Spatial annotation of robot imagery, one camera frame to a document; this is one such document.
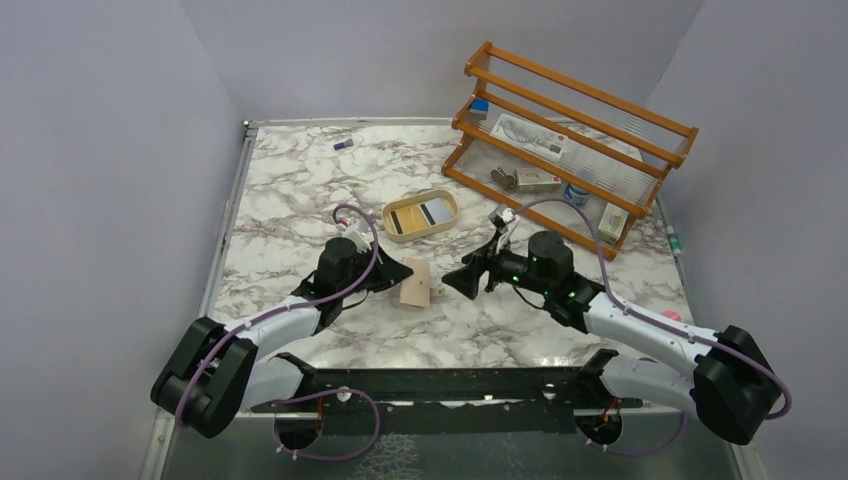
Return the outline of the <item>beige card holder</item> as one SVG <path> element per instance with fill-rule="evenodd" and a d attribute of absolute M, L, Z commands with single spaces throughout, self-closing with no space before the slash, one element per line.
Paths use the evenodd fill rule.
<path fill-rule="evenodd" d="M 400 284 L 401 305 L 428 308 L 431 304 L 430 264 L 421 259 L 404 257 L 401 263 L 412 270 L 412 275 Z"/>

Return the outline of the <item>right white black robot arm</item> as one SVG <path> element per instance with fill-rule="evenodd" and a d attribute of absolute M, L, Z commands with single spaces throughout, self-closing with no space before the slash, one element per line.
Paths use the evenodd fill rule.
<path fill-rule="evenodd" d="M 572 250 L 554 232 L 533 234 L 524 255 L 495 234 L 461 263 L 442 281 L 469 299 L 509 284 L 541 295 L 543 310 L 560 325 L 645 354 L 644 359 L 615 354 L 600 365 L 596 387 L 609 397 L 675 408 L 721 439 L 747 445 L 781 394 L 749 332 L 734 325 L 721 332 L 695 327 L 625 303 L 578 273 Z"/>

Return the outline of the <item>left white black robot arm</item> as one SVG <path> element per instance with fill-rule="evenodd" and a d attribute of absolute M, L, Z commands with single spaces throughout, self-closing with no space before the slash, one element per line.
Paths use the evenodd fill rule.
<path fill-rule="evenodd" d="M 348 238 L 333 238 L 316 269 L 277 306 L 238 321 L 204 316 L 192 322 L 150 399 L 180 425 L 213 438 L 239 411 L 297 392 L 302 369 L 272 352 L 330 326 L 347 297 L 387 290 L 412 274 L 378 245 L 359 248 Z"/>

